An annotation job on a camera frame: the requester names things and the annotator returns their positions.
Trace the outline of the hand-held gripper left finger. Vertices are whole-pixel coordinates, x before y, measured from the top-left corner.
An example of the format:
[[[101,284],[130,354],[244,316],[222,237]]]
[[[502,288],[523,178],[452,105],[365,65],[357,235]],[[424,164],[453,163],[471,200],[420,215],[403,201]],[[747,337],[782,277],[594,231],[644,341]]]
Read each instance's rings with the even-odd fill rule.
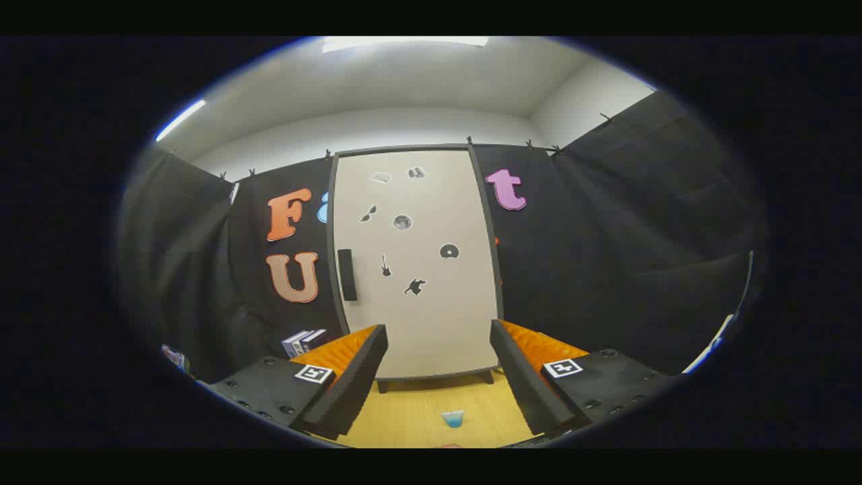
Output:
[[[384,325],[337,338],[301,356],[264,356],[206,389],[255,420],[335,440],[360,414],[388,350]]]

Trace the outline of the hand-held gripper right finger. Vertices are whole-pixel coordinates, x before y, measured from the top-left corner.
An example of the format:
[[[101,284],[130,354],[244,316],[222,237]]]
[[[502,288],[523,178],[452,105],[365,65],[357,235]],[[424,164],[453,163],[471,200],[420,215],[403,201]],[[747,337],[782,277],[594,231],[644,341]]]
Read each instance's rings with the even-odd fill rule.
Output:
[[[504,320],[492,321],[490,344],[533,434],[615,420],[674,384],[618,350],[587,352]]]

